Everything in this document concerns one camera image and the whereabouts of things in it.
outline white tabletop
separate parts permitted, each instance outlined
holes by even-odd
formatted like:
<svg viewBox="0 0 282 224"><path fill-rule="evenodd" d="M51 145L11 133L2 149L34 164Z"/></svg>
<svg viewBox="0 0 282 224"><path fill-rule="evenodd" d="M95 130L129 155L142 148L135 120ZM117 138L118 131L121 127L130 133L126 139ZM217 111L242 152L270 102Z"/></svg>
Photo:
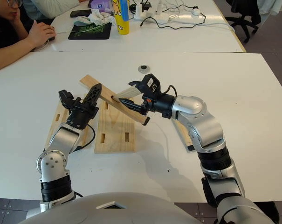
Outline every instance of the white tabletop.
<svg viewBox="0 0 282 224"><path fill-rule="evenodd" d="M188 6L198 6L206 15L206 24L225 23L219 9L212 0L184 0ZM57 16L52 26L56 32L71 31L74 18L70 12L86 9L87 3ZM203 17L196 18L191 12L183 11L184 16L179 19L184 22L199 23ZM117 28L112 27L108 40L68 40L69 33L57 34L54 41L41 51L88 51L88 52L243 52L245 51L236 35L226 25L197 26L192 29L173 30L170 28L159 29L155 23L146 22L140 27L140 21L130 20L130 33L118 34ZM168 23L173 27L190 26L187 24Z"/></svg>
<svg viewBox="0 0 282 224"><path fill-rule="evenodd" d="M151 67L162 90L173 84L179 95L206 101L222 124L248 198L282 200L282 87L261 55L237 53L33 52L2 69L0 197L41 198L35 161L59 90L87 93L79 80L90 74L119 92L143 78L141 64ZM92 143L71 154L72 188L83 195L130 191L204 202L197 154L186 152L170 120L149 116L147 126L136 124L136 153L94 154Z"/></svg>

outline power strip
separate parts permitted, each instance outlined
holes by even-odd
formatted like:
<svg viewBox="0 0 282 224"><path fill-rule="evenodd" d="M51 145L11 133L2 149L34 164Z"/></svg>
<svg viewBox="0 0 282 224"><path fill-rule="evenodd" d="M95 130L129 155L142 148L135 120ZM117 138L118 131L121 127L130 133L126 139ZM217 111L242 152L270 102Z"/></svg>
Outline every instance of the power strip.
<svg viewBox="0 0 282 224"><path fill-rule="evenodd" d="M169 21L169 14L167 13L161 13L160 15L156 15L156 12L152 9L149 11L142 12L142 5L141 4L136 5L136 13L134 14L135 20L143 21L149 16L154 18L159 24L167 24Z"/></svg>

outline yellow bottle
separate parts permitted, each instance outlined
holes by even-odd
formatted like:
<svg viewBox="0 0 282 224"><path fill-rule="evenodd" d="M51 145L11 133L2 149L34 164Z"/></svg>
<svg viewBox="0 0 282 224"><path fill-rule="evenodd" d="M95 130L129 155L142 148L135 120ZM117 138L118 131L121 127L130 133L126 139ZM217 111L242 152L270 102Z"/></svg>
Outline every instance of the yellow bottle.
<svg viewBox="0 0 282 224"><path fill-rule="evenodd" d="M128 0L112 0L112 3L118 33L121 35L128 34L130 32L128 22Z"/></svg>

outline person's arm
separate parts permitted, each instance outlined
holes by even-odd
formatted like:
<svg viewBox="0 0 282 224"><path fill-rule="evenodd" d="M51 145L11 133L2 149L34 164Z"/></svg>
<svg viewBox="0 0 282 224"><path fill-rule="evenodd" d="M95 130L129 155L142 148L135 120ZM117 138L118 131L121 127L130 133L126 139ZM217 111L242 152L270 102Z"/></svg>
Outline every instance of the person's arm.
<svg viewBox="0 0 282 224"><path fill-rule="evenodd" d="M18 12L17 12L17 16L15 17L14 20L9 21L10 24L13 26L13 28L15 29L18 37L20 40L25 39L28 36L28 32L26 31L23 23L21 22L20 19L20 9L18 8Z"/></svg>
<svg viewBox="0 0 282 224"><path fill-rule="evenodd" d="M44 44L49 38L56 36L54 28L34 21L29 35L11 46L0 48L0 69L17 61L32 49Z"/></svg>
<svg viewBox="0 0 282 224"><path fill-rule="evenodd" d="M31 0L38 10L49 19L53 19L62 13L76 7L86 0Z"/></svg>

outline black mouse pad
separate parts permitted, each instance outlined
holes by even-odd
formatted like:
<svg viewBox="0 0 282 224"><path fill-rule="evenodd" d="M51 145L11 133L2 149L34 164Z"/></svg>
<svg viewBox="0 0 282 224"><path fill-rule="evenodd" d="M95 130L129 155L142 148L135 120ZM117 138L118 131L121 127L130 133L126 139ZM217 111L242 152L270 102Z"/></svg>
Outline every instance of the black mouse pad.
<svg viewBox="0 0 282 224"><path fill-rule="evenodd" d="M77 27L74 25L68 36L69 40L107 40L110 37L112 24L109 22L103 26L96 26L94 23L84 26Z"/></svg>

